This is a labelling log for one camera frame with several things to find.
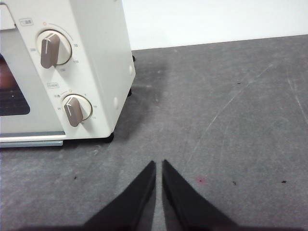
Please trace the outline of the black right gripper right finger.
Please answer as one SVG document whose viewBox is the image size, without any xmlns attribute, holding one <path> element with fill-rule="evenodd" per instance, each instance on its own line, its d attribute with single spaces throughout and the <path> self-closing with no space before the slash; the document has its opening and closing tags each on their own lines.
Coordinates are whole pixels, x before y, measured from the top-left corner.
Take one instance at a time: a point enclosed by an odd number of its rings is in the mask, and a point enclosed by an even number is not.
<svg viewBox="0 0 308 231">
<path fill-rule="evenodd" d="M 163 188 L 183 228 L 238 228 L 239 225 L 202 197 L 167 161 L 162 162 Z"/>
</svg>

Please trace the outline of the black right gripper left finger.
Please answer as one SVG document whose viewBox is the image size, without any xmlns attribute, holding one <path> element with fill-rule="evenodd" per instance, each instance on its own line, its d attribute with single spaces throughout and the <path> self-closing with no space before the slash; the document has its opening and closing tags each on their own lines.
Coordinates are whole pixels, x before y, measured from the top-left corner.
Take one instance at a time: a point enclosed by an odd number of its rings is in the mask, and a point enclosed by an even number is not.
<svg viewBox="0 0 308 231">
<path fill-rule="evenodd" d="M 156 182 L 156 163 L 150 161 L 128 187 L 91 217 L 85 228 L 136 228 L 152 196 Z"/>
</svg>

